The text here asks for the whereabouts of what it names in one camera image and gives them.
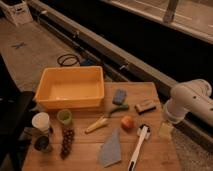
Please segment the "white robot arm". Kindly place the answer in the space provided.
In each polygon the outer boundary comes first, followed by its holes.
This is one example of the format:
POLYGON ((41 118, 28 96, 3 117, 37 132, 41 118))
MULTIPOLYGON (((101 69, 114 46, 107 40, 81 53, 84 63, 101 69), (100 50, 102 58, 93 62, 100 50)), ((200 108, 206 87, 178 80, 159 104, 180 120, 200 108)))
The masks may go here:
POLYGON ((204 79, 195 79, 174 85, 170 98, 163 105, 162 122, 158 135, 170 139, 175 124, 179 124, 187 113, 194 113, 213 126, 212 86, 204 79))

